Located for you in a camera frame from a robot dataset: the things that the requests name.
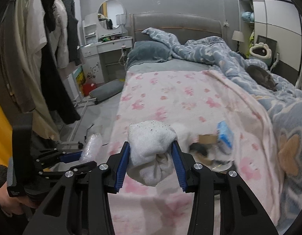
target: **table lamp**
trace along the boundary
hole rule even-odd
[[[122,34],[123,34],[123,26],[126,24],[126,15],[117,14],[116,15],[116,24],[122,27]]]
[[[244,36],[243,33],[240,31],[234,31],[234,34],[232,35],[231,38],[233,41],[237,41],[237,50],[236,52],[239,51],[239,42],[244,42]]]

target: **caster wheel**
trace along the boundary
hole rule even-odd
[[[83,149],[83,147],[84,147],[84,144],[81,142],[78,142],[78,149]]]

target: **lampshade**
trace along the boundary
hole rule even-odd
[[[116,15],[116,24],[125,25],[126,24],[126,15],[125,14]]]
[[[238,42],[244,42],[243,33],[240,31],[234,31],[234,34],[232,35],[231,39]]]

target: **gray upholstered headboard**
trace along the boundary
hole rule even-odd
[[[140,13],[130,14],[130,35],[134,42],[151,40],[148,35],[142,34],[146,28],[153,27],[172,33],[179,42],[199,40],[209,36],[222,37],[221,23],[214,19],[188,14]]]

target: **white blanket with pink flowers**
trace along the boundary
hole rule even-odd
[[[266,110],[246,91],[216,71],[128,72],[109,150],[97,161],[118,153],[128,126],[145,120],[182,123],[194,142],[198,134],[215,133],[217,123],[225,120],[235,135],[238,173],[277,224],[283,172],[276,141]],[[117,235],[187,234],[193,194],[182,192],[175,172],[156,187],[126,176],[123,188],[110,194],[109,201]],[[219,222],[217,201],[215,213]],[[214,230],[219,234],[219,226]]]

